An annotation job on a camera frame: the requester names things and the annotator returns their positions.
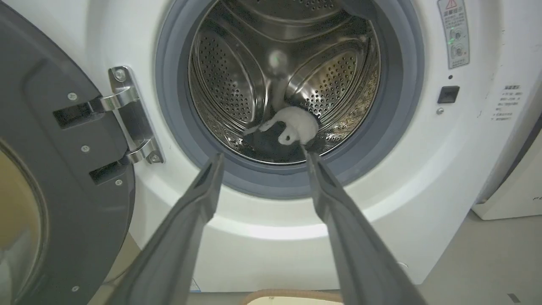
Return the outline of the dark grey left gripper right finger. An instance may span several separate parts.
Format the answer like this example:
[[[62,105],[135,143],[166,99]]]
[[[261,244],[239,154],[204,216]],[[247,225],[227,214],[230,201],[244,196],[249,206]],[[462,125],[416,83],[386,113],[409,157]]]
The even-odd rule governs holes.
[[[313,206],[326,225],[344,305],[427,305],[331,170],[306,153]]]

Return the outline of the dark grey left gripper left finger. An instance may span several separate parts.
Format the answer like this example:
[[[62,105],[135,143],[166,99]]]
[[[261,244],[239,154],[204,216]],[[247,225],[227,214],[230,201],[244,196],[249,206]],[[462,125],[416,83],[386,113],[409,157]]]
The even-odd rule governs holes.
[[[215,216],[224,155],[201,168],[105,305],[186,305],[205,226]]]

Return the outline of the white plush toy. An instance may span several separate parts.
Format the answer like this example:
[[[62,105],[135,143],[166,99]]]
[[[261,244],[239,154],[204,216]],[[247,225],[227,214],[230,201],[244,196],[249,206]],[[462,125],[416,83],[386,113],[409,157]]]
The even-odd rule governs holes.
[[[296,106],[285,107],[257,127],[242,133],[250,144],[280,144],[290,146],[298,141],[308,144],[319,131],[317,118],[308,110]]]

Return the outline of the beige basket rim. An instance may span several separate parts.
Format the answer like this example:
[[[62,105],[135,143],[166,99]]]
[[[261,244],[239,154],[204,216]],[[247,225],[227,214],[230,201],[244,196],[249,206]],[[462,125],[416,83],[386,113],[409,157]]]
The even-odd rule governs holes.
[[[344,305],[338,293],[315,290],[265,289],[248,294],[241,305]]]

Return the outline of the grey washing machine door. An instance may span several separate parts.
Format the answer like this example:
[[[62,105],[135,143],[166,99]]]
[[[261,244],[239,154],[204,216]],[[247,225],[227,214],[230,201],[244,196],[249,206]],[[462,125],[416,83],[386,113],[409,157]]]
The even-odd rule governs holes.
[[[134,167],[102,93],[0,0],[0,305],[87,305],[124,243]]]

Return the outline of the white front-load washing machine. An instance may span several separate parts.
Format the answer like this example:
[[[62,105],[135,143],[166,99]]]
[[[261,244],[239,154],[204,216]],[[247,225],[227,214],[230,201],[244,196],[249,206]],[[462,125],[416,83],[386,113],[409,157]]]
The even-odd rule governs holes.
[[[540,89],[542,0],[0,0],[0,278],[87,303],[200,193],[182,290],[335,290],[325,166],[420,284]]]

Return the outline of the chrome door hinge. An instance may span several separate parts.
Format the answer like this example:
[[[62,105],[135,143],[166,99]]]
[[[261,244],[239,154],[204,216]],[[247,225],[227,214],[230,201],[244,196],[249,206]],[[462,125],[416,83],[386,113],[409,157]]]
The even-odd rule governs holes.
[[[124,158],[131,164],[163,164],[164,157],[145,112],[136,80],[128,66],[108,70],[112,94],[92,100],[93,112],[112,112],[127,142]]]

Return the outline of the white appliance cabinet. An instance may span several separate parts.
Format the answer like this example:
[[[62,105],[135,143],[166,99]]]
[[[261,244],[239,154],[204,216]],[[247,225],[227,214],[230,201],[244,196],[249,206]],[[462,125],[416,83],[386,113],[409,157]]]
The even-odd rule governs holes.
[[[499,187],[472,211],[482,220],[542,216],[542,114]]]

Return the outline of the warning sticker label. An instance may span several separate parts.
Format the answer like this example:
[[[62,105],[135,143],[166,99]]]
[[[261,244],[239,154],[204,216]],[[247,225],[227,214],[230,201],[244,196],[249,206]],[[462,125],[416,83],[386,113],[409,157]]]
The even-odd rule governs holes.
[[[448,68],[465,66],[470,62],[469,29],[464,0],[437,0],[445,31]]]

